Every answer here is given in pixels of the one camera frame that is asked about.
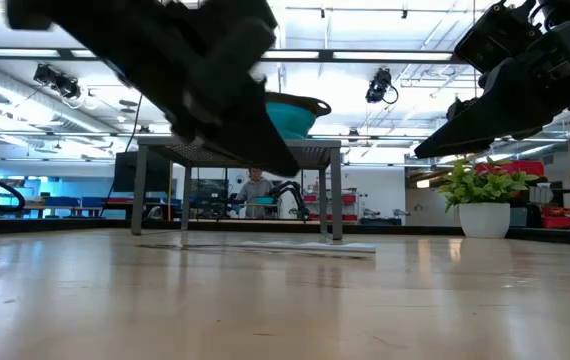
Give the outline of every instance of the green plant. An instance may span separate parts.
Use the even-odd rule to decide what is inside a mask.
[[[513,193],[527,190],[526,181],[538,179],[538,176],[527,175],[522,171],[507,174],[501,165],[508,163],[488,158],[491,171],[476,173],[473,168],[466,166],[467,160],[456,161],[451,175],[445,176],[448,183],[438,188],[447,199],[445,211],[460,204],[506,203]]]

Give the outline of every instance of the table leg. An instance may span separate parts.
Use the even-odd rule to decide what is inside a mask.
[[[136,156],[136,178],[134,182],[134,204],[132,208],[132,234],[140,235],[143,227],[143,204],[145,203],[145,174],[147,173],[147,152],[149,148],[139,145]]]
[[[318,171],[318,201],[321,233],[329,237],[329,234],[327,233],[327,179],[325,176],[325,169],[320,169]]]
[[[343,238],[343,196],[341,184],[341,150],[330,149],[330,170],[332,172],[332,239]]]
[[[187,230],[189,225],[189,197],[192,191],[192,167],[185,166],[183,179],[183,209],[181,210],[181,230]]]

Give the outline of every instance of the exposed ductwork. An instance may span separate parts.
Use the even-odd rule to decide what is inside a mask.
[[[28,108],[30,112],[38,113],[38,116],[45,116],[46,118],[42,119],[46,121],[45,124],[47,124],[47,121],[59,120],[61,126],[76,128],[79,132],[120,132],[118,129],[96,120],[79,110],[70,108],[59,99],[43,92],[35,93],[35,91],[32,87],[0,71],[0,95],[15,103],[14,107],[17,109],[19,107],[22,107],[23,110]],[[115,145],[124,148],[126,140],[115,139],[115,143]]]

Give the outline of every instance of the potted plant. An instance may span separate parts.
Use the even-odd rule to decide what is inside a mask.
[[[473,169],[466,160],[454,163],[447,184],[439,188],[452,206],[460,211],[461,226],[468,237],[504,238],[509,229],[509,199],[514,193],[527,190],[525,182],[536,180],[536,175],[518,171],[508,174],[501,165],[488,158],[488,164]]]

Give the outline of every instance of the metal table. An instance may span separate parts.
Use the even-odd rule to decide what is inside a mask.
[[[183,183],[183,216],[189,214],[192,168],[250,168],[257,164],[246,164],[223,155],[207,151],[197,145],[184,144],[177,137],[140,137],[136,159],[136,183],[132,214],[132,234],[140,235],[143,222],[143,202],[145,200],[145,174],[147,154],[155,151],[172,162],[185,167]],[[332,201],[332,233],[327,231],[327,190],[326,174],[330,167],[332,199],[341,198],[341,142],[338,140],[286,140],[285,143],[303,170],[318,170],[320,193],[321,232],[333,240],[343,238],[343,209],[340,201]],[[189,219],[181,218],[181,229],[187,230]]]

